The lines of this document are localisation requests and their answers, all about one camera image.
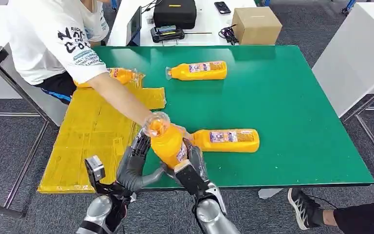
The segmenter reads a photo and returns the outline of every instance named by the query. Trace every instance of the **white t-shirt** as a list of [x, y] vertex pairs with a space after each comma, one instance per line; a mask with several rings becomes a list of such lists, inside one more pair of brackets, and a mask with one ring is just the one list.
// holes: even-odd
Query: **white t-shirt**
[[90, 12], [80, 0], [9, 0], [9, 44], [16, 70], [31, 85], [65, 71], [78, 83], [107, 72], [88, 41], [109, 31], [102, 3]]

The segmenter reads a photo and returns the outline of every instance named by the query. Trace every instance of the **bottle cap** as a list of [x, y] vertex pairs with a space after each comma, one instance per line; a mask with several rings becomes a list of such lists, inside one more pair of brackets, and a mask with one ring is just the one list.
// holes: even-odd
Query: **bottle cap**
[[170, 80], [172, 78], [171, 76], [171, 67], [166, 67], [166, 78]]
[[154, 112], [146, 119], [143, 131], [149, 137], [158, 137], [166, 132], [170, 124], [170, 118], [166, 113]]

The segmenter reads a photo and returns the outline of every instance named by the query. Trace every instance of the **green table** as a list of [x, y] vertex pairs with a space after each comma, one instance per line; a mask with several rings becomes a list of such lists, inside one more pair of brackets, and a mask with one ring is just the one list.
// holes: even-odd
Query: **green table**
[[[205, 152], [219, 187], [369, 185], [374, 180], [297, 46], [98, 47], [107, 67], [137, 68], [164, 87], [163, 110], [189, 132], [254, 128], [252, 154]], [[225, 80], [166, 80], [165, 67], [224, 60]], [[150, 150], [144, 174], [159, 158]], [[149, 189], [179, 186], [168, 176]]]

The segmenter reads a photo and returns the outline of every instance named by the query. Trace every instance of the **plastic bottle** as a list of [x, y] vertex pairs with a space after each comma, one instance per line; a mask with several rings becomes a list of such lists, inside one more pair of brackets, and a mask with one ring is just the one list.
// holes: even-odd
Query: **plastic bottle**
[[184, 159], [187, 159], [187, 147], [183, 142], [183, 132], [171, 124], [164, 112], [154, 112], [146, 119], [144, 133], [151, 137], [151, 148], [158, 157], [174, 169]]
[[[128, 70], [128, 69], [124, 69], [124, 68], [120, 68], [120, 67], [108, 68], [108, 71], [110, 72], [110, 77], [119, 80], [122, 84], [126, 84], [130, 80], [132, 80], [134, 78], [134, 75], [137, 72], [137, 71], [132, 71], [132, 70]], [[75, 82], [75, 80], [74, 80], [74, 84], [78, 88], [89, 88], [89, 87], [91, 87], [88, 83], [78, 84], [77, 82]]]
[[227, 64], [225, 61], [182, 63], [176, 67], [166, 68], [167, 79], [179, 80], [203, 80], [224, 79], [227, 76]]
[[252, 153], [259, 148], [259, 134], [254, 129], [198, 130], [191, 143], [202, 151]]

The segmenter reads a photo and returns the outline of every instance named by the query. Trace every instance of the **human leg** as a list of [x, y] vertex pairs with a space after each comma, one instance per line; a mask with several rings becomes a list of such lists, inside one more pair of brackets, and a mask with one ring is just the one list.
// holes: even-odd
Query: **human leg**
[[302, 230], [337, 226], [345, 234], [374, 234], [374, 203], [335, 210], [323, 210], [300, 189], [289, 189], [288, 200]]

